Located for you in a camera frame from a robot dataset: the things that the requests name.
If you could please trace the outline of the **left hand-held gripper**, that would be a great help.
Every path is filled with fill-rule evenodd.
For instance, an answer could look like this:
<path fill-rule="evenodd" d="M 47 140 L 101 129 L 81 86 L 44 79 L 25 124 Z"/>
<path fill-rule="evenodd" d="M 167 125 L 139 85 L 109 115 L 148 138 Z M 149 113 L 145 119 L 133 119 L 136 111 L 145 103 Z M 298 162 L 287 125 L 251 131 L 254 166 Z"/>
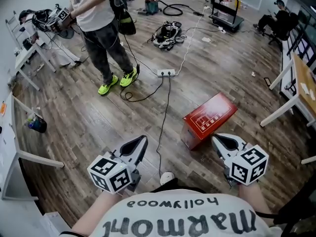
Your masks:
<path fill-rule="evenodd" d="M 87 168 L 93 184 L 116 194 L 124 189 L 135 191 L 140 181 L 137 165 L 143 160 L 148 138 L 141 135 L 124 143 L 119 150 L 98 156 Z"/>

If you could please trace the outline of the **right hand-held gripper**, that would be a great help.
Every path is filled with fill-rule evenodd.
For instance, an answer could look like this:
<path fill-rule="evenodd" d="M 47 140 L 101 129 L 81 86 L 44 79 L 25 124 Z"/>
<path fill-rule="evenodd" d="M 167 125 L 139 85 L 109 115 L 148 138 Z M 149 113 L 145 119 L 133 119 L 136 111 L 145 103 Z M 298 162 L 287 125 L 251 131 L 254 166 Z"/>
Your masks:
<path fill-rule="evenodd" d="M 239 184 L 249 186 L 266 173 L 269 155 L 259 145 L 243 149 L 246 142 L 227 133 L 215 134 L 212 145 L 219 158 L 224 160 L 225 175 L 231 187 Z"/>

